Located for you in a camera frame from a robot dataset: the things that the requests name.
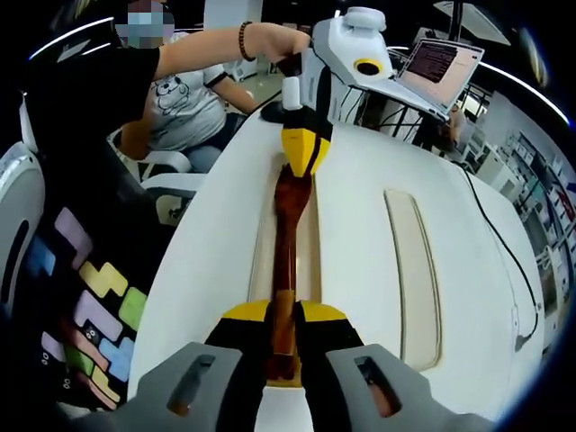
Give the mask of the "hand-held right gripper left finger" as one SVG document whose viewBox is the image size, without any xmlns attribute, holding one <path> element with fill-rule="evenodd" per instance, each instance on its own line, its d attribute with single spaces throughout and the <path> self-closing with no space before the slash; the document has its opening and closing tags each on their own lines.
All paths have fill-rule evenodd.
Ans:
<svg viewBox="0 0 576 432">
<path fill-rule="evenodd" d="M 123 431 L 252 431 L 271 355 L 268 301 L 228 310 L 203 343 L 143 375 L 121 409 Z"/>
</svg>

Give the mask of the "person's left hand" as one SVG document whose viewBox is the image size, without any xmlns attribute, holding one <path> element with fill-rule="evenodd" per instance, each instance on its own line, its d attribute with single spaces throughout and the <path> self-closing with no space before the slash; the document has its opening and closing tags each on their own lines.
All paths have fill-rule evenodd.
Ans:
<svg viewBox="0 0 576 432">
<path fill-rule="evenodd" d="M 280 62 L 304 52 L 311 37 L 303 32 L 282 25 L 261 22 L 251 24 L 256 38 L 256 52 L 280 67 Z"/>
</svg>

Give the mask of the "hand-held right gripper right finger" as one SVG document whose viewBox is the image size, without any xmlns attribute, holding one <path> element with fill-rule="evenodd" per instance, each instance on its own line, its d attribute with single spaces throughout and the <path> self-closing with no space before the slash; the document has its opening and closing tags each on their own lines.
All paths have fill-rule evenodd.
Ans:
<svg viewBox="0 0 576 432">
<path fill-rule="evenodd" d="M 450 411 L 428 380 L 378 344 L 366 345 L 340 310 L 293 308 L 301 384 L 316 431 L 443 431 Z"/>
</svg>

